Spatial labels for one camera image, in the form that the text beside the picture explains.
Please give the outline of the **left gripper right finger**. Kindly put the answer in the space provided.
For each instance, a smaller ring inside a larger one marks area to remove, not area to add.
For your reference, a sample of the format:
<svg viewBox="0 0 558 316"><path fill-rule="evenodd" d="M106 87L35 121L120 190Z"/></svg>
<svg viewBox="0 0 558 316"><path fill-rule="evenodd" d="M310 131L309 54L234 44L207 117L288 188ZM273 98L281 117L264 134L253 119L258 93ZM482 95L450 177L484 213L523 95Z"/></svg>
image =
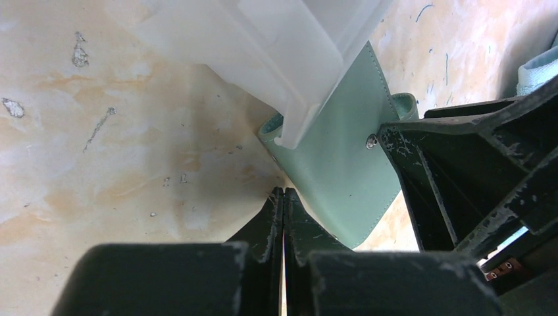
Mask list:
<svg viewBox="0 0 558 316"><path fill-rule="evenodd" d="M476 263L453 252L353 251L283 197L288 315L501 315Z"/></svg>

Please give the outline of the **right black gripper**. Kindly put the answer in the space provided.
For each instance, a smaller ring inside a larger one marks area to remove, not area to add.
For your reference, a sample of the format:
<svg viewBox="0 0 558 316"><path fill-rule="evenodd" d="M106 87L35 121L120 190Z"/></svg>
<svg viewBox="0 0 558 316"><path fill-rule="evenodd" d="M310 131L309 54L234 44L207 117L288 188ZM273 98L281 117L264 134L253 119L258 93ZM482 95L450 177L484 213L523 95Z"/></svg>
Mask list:
<svg viewBox="0 0 558 316"><path fill-rule="evenodd" d="M502 242L478 265L503 314L557 314L556 78L499 111L389 122L378 138L421 250L484 257Z"/></svg>

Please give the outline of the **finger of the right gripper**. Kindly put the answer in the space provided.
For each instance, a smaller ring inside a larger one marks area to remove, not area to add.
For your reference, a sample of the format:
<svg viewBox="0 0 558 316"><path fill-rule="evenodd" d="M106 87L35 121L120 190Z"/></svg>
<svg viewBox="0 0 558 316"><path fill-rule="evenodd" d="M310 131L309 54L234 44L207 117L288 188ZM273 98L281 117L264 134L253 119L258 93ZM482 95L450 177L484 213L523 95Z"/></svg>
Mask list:
<svg viewBox="0 0 558 316"><path fill-rule="evenodd" d="M471 103L466 105L457 105L452 107L442 107L431 109L425 112L425 119L439 119L448 117L462 117L473 115L485 115L506 108L510 104L520 101L523 96L516 96L493 101L484 101L479 103Z"/></svg>

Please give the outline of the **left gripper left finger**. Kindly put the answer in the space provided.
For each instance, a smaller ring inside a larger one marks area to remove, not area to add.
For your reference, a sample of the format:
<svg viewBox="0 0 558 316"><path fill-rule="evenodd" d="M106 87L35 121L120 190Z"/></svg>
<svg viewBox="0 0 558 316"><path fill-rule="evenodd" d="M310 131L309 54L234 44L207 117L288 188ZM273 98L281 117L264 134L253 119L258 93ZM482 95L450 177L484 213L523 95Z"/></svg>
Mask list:
<svg viewBox="0 0 558 316"><path fill-rule="evenodd" d="M279 315L282 200L221 243L99 244L76 264L54 315Z"/></svg>

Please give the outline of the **translucent white plastic bin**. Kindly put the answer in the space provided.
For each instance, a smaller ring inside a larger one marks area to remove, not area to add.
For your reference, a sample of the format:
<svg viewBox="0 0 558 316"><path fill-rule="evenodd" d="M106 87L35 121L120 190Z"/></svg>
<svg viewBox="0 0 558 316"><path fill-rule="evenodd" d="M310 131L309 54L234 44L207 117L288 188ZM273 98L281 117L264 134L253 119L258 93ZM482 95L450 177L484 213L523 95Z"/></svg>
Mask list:
<svg viewBox="0 0 558 316"><path fill-rule="evenodd" d="M156 1L132 27L167 57L207 65L283 118L294 149L389 1Z"/></svg>

